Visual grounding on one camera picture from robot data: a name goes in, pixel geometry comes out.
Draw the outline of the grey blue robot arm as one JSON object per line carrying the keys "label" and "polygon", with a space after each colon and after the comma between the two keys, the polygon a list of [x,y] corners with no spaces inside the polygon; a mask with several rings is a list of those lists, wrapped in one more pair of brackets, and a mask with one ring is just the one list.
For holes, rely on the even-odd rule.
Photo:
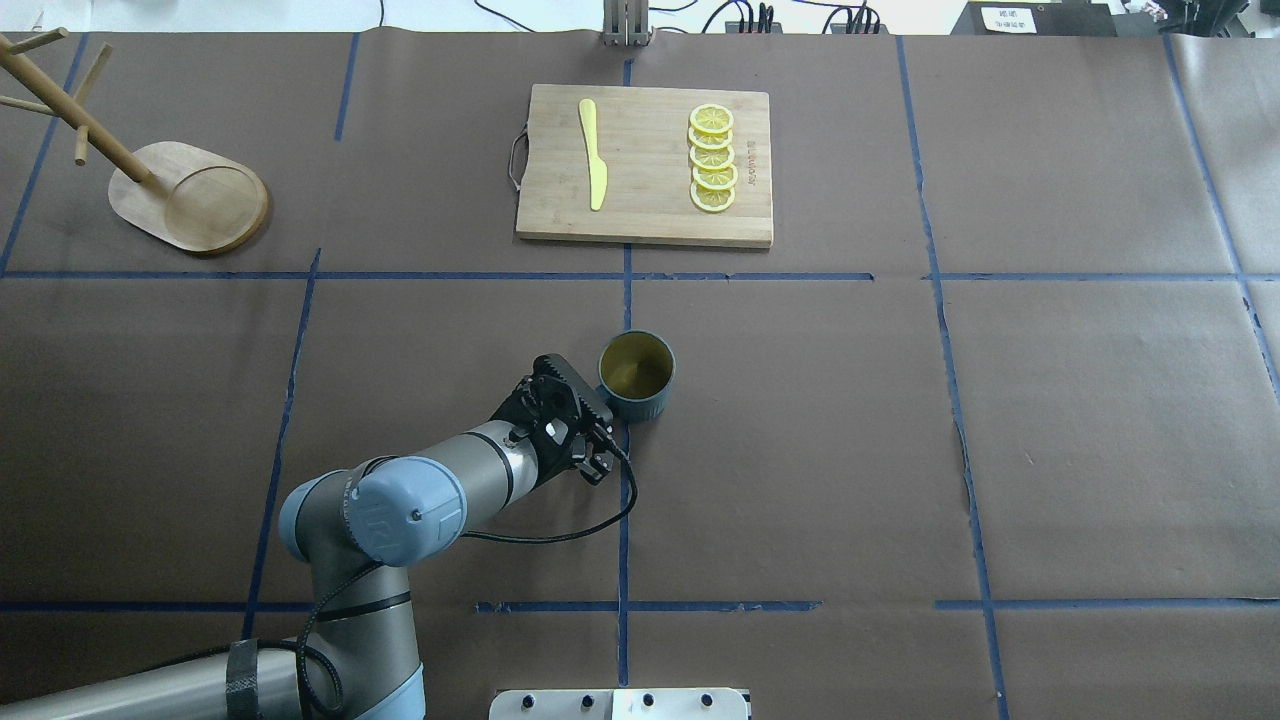
{"label": "grey blue robot arm", "polygon": [[3,707],[5,719],[421,719],[408,570],[567,470],[596,484],[625,460],[602,391],[561,355],[479,427],[315,478],[279,534],[315,602],[285,641],[250,638],[110,682]]}

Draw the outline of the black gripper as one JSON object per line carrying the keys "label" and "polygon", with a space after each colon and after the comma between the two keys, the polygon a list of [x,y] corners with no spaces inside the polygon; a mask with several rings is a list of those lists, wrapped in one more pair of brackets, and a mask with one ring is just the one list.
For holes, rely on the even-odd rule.
{"label": "black gripper", "polygon": [[530,374],[490,419],[512,425],[506,443],[530,443],[538,468],[535,487],[570,469],[591,486],[612,473],[612,411],[559,354],[535,357]]}

